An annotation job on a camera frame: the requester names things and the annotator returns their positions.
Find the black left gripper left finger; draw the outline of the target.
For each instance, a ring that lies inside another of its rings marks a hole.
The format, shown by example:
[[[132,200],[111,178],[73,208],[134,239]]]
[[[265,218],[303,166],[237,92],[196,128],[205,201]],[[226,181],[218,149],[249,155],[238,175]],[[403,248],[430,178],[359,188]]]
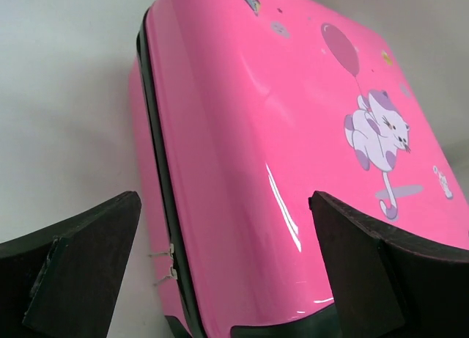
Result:
[[[106,337],[141,214],[135,191],[1,244],[2,337]]]

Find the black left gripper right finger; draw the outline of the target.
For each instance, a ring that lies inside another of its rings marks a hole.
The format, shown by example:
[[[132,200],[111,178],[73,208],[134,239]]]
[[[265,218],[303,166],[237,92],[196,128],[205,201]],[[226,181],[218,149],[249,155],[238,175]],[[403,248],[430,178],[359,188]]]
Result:
[[[468,251],[315,191],[309,208],[343,337],[467,337]]]

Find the pink suitcase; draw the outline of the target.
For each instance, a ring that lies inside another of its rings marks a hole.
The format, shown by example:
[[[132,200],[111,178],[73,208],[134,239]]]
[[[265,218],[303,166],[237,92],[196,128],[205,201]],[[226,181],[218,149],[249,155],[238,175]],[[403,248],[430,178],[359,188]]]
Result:
[[[468,204],[386,42],[312,0],[155,0],[129,77],[175,337],[343,337],[324,191],[468,251]]]

